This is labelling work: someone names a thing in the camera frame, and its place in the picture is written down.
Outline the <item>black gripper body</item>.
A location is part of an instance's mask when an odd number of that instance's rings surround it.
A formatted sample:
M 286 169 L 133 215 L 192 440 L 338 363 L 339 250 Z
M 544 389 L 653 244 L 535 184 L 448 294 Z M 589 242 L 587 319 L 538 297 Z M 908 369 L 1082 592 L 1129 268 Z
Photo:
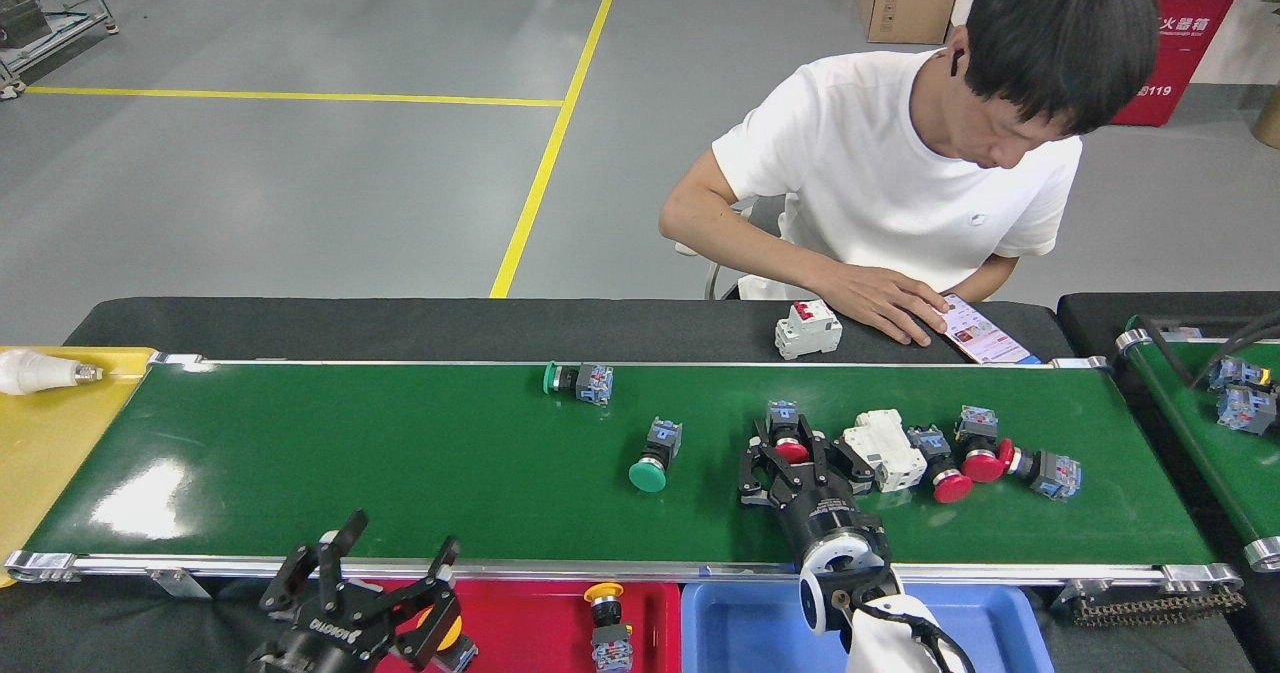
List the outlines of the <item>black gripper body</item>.
M 361 618 L 340 614 L 333 621 L 319 601 L 301 603 L 285 594 L 265 594 L 259 606 L 270 617 L 287 618 L 289 627 L 251 654 L 247 672 L 374 672 L 396 651 L 396 629 L 404 622 L 393 610 Z
M 804 489 L 776 513 L 796 566 L 886 564 L 882 519 L 858 508 L 850 493 Z

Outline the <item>person's right hand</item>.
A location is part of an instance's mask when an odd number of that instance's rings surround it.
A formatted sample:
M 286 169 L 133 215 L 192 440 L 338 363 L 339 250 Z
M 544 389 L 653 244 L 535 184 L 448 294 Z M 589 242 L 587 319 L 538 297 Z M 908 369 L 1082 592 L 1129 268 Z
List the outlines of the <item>person's right hand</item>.
M 950 307 L 943 296 L 891 269 L 832 264 L 808 289 L 832 310 L 902 345 L 927 348 L 933 334 L 947 331 Z

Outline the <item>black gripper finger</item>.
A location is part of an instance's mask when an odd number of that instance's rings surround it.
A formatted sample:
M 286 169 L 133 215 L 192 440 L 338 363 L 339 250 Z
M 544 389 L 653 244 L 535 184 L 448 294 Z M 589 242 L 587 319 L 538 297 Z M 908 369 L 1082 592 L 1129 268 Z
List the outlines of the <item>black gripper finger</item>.
M 392 596 L 388 651 L 412 670 L 466 668 L 462 606 L 452 583 L 460 553 L 457 537 L 445 537 L 428 574 Z
M 796 431 L 774 438 L 753 435 L 740 463 L 740 503 L 788 508 L 801 493 L 800 464 L 805 461 L 806 449 Z
M 827 439 L 820 431 L 803 430 L 800 441 L 806 449 L 806 461 L 800 464 L 803 494 L 827 490 L 837 496 L 860 496 L 873 489 L 876 473 L 870 464 L 844 439 Z
M 370 622 L 362 606 L 371 601 L 371 594 L 364 589 L 349 591 L 340 567 L 367 526 L 369 516 L 357 509 L 317 544 L 294 548 L 260 598 L 259 609 L 278 621 Z

